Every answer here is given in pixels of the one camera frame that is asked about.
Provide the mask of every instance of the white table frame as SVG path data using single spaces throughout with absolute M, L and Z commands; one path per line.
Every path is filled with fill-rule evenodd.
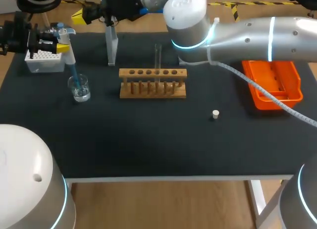
M 258 175 L 258 176 L 153 176 L 153 177 L 102 177 L 102 178 L 67 178 L 71 189 L 73 183 L 100 182 L 148 182 L 148 181 L 248 181 L 252 204 L 256 216 L 257 229 L 267 229 L 276 216 L 280 216 L 279 197 L 284 185 L 292 175 Z M 285 180 L 272 199 L 266 203 L 260 180 Z

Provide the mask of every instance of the wooden floor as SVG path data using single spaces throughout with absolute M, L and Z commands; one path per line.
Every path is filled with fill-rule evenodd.
M 285 1 L 285 0 L 209 0 L 211 1 Z M 48 12 L 51 22 L 71 24 L 71 15 L 80 6 L 61 4 Z M 211 18 L 233 22 L 231 10 L 210 6 Z M 305 16 L 307 10 L 299 5 L 239 6 L 241 19 L 263 16 Z M 12 19 L 12 14 L 0 15 L 0 24 Z M 40 14 L 33 23 L 43 25 Z M 73 26 L 77 32 L 104 32 L 98 21 L 89 26 Z M 161 32 L 166 25 L 161 14 L 144 16 L 136 22 L 122 21 L 118 32 Z M 13 55 L 0 56 L 0 84 Z M 314 73 L 317 67 L 312 64 Z M 268 201 L 279 187 L 279 181 L 262 181 Z M 245 182 L 142 182 L 89 183 L 73 188 L 77 207 L 76 229 L 251 229 L 252 210 Z M 279 229 L 279 222 L 271 227 Z

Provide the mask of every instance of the water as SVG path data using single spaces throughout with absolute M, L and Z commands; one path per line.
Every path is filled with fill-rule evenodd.
M 90 99 L 90 91 L 88 88 L 76 89 L 74 93 L 74 99 L 79 102 L 85 102 Z

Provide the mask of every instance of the small white cap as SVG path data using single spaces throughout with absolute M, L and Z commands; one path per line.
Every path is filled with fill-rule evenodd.
M 219 116 L 219 111 L 218 110 L 213 110 L 213 112 L 212 112 L 213 119 L 217 119 L 218 116 Z

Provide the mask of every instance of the orange plastic bin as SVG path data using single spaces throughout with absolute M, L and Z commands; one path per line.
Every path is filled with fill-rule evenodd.
M 301 79 L 290 61 L 243 61 L 245 75 L 262 86 L 278 100 L 294 107 L 303 99 Z M 254 103 L 259 110 L 281 109 L 272 100 L 249 84 Z

